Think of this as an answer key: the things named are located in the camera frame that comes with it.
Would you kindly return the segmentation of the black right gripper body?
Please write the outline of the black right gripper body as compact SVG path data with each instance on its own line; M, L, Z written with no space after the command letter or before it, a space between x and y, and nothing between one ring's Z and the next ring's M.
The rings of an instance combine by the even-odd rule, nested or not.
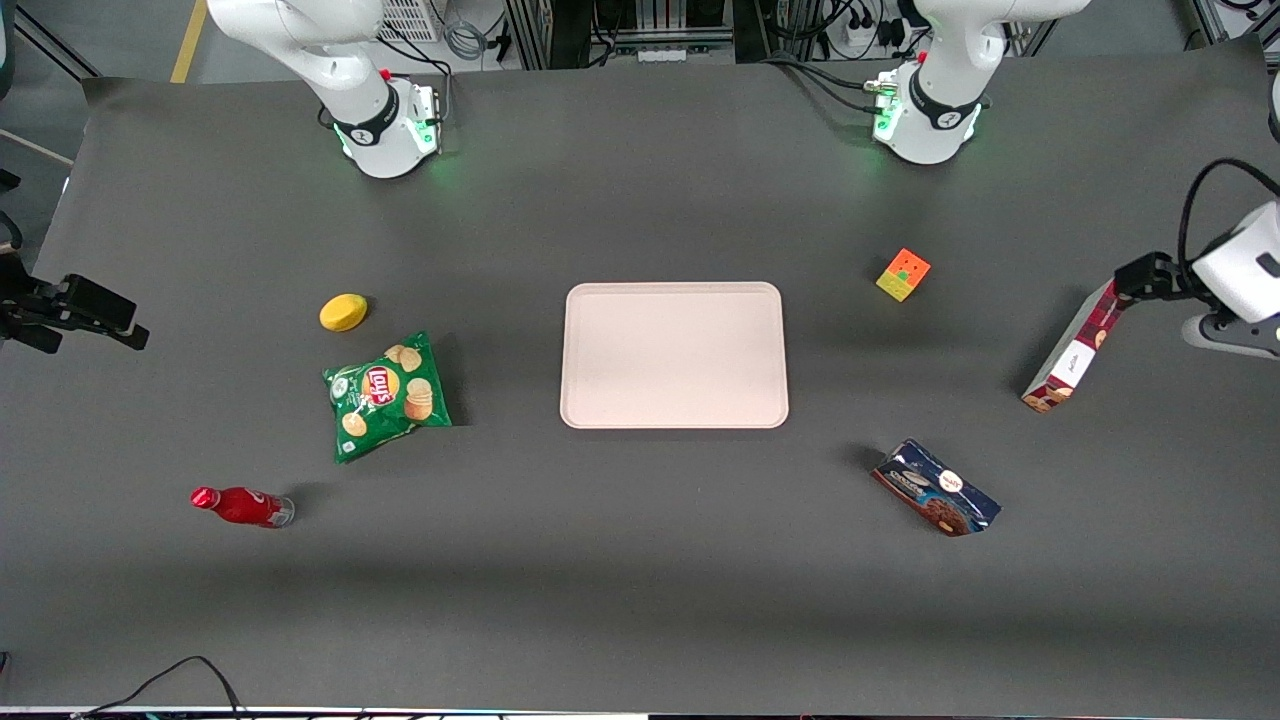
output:
M1 337L42 354L56 354L61 345L61 296L67 279L50 283L32 277L17 251L1 255Z

